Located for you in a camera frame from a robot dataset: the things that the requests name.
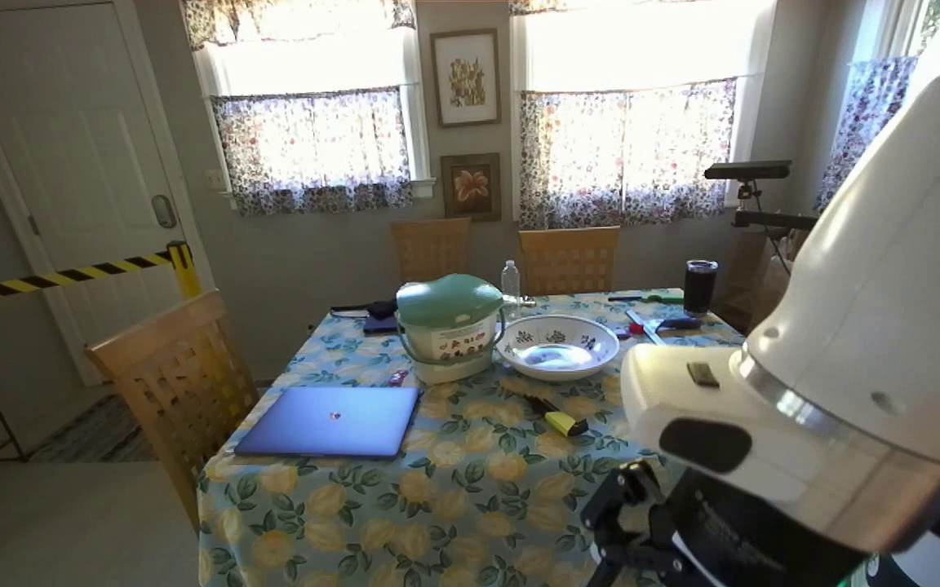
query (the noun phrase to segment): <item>bowl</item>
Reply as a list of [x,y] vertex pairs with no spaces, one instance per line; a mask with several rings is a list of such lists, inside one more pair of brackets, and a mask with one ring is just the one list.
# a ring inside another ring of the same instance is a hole
[[621,354],[621,339],[580,317],[513,317],[500,354],[537,382],[578,382]]

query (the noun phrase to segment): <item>white door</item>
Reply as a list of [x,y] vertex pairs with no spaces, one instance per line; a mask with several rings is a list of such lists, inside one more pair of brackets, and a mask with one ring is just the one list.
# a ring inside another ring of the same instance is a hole
[[[181,228],[146,76],[111,4],[0,8],[0,191],[37,270],[163,252]],[[153,210],[170,199],[175,226]],[[84,382],[90,343],[180,299],[170,268],[50,293]]]

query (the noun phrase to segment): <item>blue laptop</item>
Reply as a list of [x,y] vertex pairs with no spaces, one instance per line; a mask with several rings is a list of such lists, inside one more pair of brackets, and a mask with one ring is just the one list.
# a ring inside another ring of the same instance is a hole
[[240,456],[366,456],[402,454],[416,389],[283,389],[235,443]]

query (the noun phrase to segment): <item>pot lid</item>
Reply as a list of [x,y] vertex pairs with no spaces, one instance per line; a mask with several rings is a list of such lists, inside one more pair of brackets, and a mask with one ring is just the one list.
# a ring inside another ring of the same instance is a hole
[[406,283],[397,290],[397,322],[411,330],[453,330],[478,322],[500,305],[502,293],[474,272],[446,272],[442,281]]

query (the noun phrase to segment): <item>floral tablecloth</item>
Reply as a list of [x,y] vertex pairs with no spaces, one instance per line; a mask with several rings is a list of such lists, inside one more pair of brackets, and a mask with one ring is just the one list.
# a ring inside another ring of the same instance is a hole
[[[628,330],[677,317],[679,304],[546,296],[530,313],[570,313]],[[665,343],[737,346],[708,317]],[[397,461],[235,456],[235,440],[286,383],[388,383],[408,370],[397,334],[361,334],[359,317],[326,317],[265,392],[200,484],[203,583],[588,583],[591,534],[578,512],[609,467],[641,461],[621,415],[621,361],[546,383],[489,364],[453,383],[421,383],[421,406]],[[506,389],[552,396],[591,430],[568,440]]]

